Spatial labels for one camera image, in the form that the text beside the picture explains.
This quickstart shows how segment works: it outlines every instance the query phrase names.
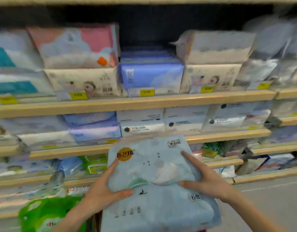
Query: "white package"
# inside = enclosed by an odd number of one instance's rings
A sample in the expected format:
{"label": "white package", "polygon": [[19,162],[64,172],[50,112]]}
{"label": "white package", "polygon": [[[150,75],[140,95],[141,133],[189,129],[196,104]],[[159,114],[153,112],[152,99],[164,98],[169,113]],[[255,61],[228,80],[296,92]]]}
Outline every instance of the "white package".
{"label": "white package", "polygon": [[122,137],[137,136],[151,132],[164,132],[165,121],[160,120],[148,120],[148,121],[128,121],[121,122]]}
{"label": "white package", "polygon": [[156,120],[163,117],[163,108],[116,111],[117,122]]}
{"label": "white package", "polygon": [[166,107],[164,117],[203,116],[208,112],[209,105]]}
{"label": "white package", "polygon": [[205,115],[165,118],[166,130],[176,130],[178,132],[200,132],[204,121]]}

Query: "tissue package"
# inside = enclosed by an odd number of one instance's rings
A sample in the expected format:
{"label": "tissue package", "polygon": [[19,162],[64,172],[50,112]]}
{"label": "tissue package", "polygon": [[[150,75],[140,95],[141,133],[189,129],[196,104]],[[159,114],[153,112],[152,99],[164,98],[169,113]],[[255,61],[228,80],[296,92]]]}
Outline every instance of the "tissue package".
{"label": "tissue package", "polygon": [[12,135],[49,133],[67,130],[61,116],[33,116],[0,119],[0,130]]}
{"label": "tissue package", "polygon": [[99,121],[115,120],[115,111],[63,115],[70,126],[92,124]]}
{"label": "tissue package", "polygon": [[41,70],[42,60],[24,29],[0,31],[0,67]]}
{"label": "tissue package", "polygon": [[180,93],[201,93],[203,86],[213,86],[214,91],[230,90],[241,64],[186,65]]}
{"label": "tissue package", "polygon": [[174,57],[121,58],[124,89],[129,97],[142,97],[141,88],[157,94],[179,93],[184,65]]}
{"label": "tissue package", "polygon": [[99,139],[120,138],[120,124],[116,121],[100,121],[87,125],[80,125],[68,129],[77,143],[96,141]]}
{"label": "tissue package", "polygon": [[253,50],[255,36],[241,31],[188,30],[174,44],[177,56],[187,65],[243,63]]}
{"label": "tissue package", "polygon": [[29,28],[47,69],[115,67],[115,24],[83,28]]}
{"label": "tissue package", "polygon": [[116,118],[117,122],[157,120],[162,119],[163,113],[163,108],[116,111]]}
{"label": "tissue package", "polygon": [[72,147],[78,145],[68,131],[24,134],[19,135],[18,137],[23,144],[29,147],[29,150],[31,151]]}
{"label": "tissue package", "polygon": [[186,107],[166,107],[164,117],[183,117],[183,116],[205,116],[209,105],[186,106]]}
{"label": "tissue package", "polygon": [[165,121],[147,120],[147,121],[128,121],[121,122],[122,137],[132,137],[151,132],[164,132]]}
{"label": "tissue package", "polygon": [[0,68],[0,95],[7,93],[16,98],[55,95],[43,71]]}
{"label": "tissue package", "polygon": [[120,95],[117,67],[45,70],[55,91],[84,90],[88,98]]}
{"label": "tissue package", "polygon": [[109,188],[133,188],[135,193],[103,211],[101,232],[197,231],[221,223],[214,199],[176,184],[182,179],[201,179],[182,150],[191,154],[181,135],[110,148],[108,165],[117,156],[119,163],[109,178]]}
{"label": "tissue package", "polygon": [[178,132],[200,132],[205,121],[203,116],[184,116],[165,118],[166,130],[176,130]]}

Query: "hand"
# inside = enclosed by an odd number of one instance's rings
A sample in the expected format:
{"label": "hand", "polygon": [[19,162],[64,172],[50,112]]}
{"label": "hand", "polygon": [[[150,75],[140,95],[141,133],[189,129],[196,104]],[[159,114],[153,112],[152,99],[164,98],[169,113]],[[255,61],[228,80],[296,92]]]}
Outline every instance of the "hand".
{"label": "hand", "polygon": [[237,194],[240,194],[238,189],[232,187],[206,164],[201,163],[195,157],[184,151],[182,152],[182,155],[197,167],[203,176],[200,182],[181,181],[178,183],[181,187],[201,192],[211,198],[220,199],[224,203],[231,202],[236,198]]}
{"label": "hand", "polygon": [[114,163],[98,178],[86,196],[79,204],[85,208],[85,213],[89,217],[109,207],[116,201],[128,198],[133,195],[133,190],[123,190],[111,192],[107,187],[107,181],[111,173],[114,171],[119,159],[116,158]]}

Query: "left hand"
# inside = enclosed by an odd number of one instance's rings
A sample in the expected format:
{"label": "left hand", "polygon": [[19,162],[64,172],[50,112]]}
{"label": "left hand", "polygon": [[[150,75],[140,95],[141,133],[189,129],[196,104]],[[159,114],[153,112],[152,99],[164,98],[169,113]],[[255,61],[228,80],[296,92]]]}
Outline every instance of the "left hand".
{"label": "left hand", "polygon": [[128,198],[133,195],[133,190],[123,190],[111,192],[107,187],[107,181],[114,171],[119,159],[116,158],[114,163],[98,178],[86,196],[78,203],[85,208],[85,213],[92,216],[103,209],[109,207],[116,201]]}

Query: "orange circular logo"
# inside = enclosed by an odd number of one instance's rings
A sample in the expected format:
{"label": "orange circular logo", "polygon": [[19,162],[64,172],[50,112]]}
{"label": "orange circular logo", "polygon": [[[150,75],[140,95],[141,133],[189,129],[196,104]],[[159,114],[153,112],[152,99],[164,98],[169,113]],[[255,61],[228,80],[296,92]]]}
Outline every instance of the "orange circular logo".
{"label": "orange circular logo", "polygon": [[119,161],[125,162],[129,160],[133,155],[133,151],[129,147],[124,147],[117,152],[116,157],[119,158]]}

